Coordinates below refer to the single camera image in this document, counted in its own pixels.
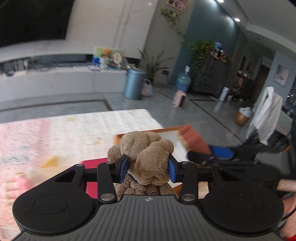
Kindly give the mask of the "person right hand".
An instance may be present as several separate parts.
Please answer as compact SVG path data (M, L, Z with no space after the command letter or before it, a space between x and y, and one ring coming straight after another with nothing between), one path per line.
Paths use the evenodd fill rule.
M293 194L293 196L289 197L289 198L285 198L282 200L283 204L284 204L284 214L288 215L291 214L293 211L295 211L295 194ZM281 234L284 238L294 238L296 233L296 228L295 228L295 212L288 217L285 220L285 225L281 231Z

